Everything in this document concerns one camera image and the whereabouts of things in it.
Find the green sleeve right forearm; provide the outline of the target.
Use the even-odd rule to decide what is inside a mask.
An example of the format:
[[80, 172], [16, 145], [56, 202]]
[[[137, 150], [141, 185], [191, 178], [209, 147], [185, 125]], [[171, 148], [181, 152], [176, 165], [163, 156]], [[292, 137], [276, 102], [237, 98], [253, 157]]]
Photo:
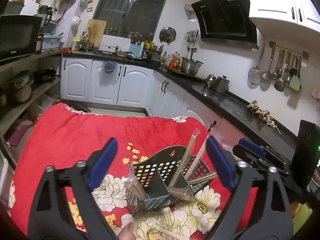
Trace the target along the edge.
[[299, 202], [290, 203], [290, 209], [293, 222], [293, 234], [295, 235], [311, 216], [312, 209], [306, 204], [300, 204]]

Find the left hand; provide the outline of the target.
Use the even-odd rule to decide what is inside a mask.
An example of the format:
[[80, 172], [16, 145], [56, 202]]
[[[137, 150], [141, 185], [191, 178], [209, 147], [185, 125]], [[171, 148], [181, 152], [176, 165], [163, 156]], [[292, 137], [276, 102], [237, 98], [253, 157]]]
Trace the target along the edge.
[[118, 234], [119, 240], [136, 240], [136, 237], [133, 233], [133, 223], [130, 222], [127, 224]]

